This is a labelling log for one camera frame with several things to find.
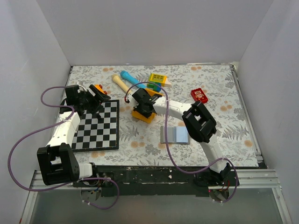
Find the yellow toy bin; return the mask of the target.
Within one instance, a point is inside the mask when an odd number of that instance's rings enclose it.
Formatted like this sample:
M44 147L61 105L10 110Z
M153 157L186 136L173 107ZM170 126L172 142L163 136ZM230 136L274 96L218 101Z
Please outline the yellow toy bin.
M153 105L162 95L152 90L139 88L132 97L136 102L132 116L150 124L156 114Z

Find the grey card holder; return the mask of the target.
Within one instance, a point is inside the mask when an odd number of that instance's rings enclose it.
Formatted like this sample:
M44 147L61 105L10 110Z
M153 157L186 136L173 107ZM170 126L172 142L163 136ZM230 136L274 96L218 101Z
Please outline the grey card holder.
M185 126L168 126L167 136L169 144L190 144L190 136Z

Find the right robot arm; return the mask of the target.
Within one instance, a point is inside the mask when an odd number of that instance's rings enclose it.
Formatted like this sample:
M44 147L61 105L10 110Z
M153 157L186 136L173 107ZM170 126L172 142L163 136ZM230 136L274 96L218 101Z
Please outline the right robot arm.
M180 103L169 100L168 94L164 96L154 94L151 96L142 88L136 90L132 97L136 102L134 110L142 116L149 118L153 113L165 116L164 133L166 144L168 144L168 117L171 116L182 120L189 136L201 145L209 164L197 171L181 169L175 163L169 146L166 146L169 158L177 170L185 174L195 175L196 181L204 182L209 186L230 183L229 175L234 166L220 150L216 136L216 120L202 102Z

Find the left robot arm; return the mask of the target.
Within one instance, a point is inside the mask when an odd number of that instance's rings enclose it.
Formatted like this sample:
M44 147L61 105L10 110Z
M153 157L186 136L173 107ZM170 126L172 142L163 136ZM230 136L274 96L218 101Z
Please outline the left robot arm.
M46 185L75 182L83 179L90 187L99 183L99 174L92 163L78 163L72 149L75 132L85 112L95 114L110 100L101 85L80 85L65 88L65 98L59 105L58 125L46 146L37 151L37 158Z

